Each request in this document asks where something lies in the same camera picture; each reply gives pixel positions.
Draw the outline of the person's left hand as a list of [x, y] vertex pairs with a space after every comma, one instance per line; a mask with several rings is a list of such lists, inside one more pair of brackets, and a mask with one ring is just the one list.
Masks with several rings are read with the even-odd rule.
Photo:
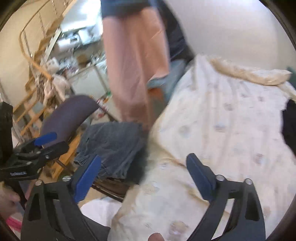
[[18, 212], [17, 203], [20, 201], [19, 195], [11, 187], [1, 182], [0, 186], [0, 213], [4, 220]]

